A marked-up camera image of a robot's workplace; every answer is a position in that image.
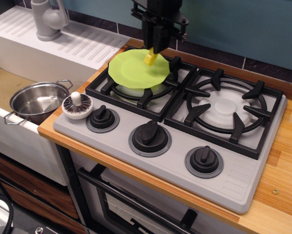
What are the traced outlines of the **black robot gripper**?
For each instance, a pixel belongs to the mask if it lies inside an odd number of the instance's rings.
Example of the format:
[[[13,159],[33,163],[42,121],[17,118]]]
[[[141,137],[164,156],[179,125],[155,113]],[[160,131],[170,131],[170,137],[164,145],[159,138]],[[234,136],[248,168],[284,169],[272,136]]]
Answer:
[[[180,11],[182,3],[181,0],[133,1],[132,16],[141,20],[143,14],[146,14],[150,18],[150,21],[142,22],[143,40],[147,49],[153,48],[155,54],[167,49],[171,35],[181,41],[187,39],[189,20]]]

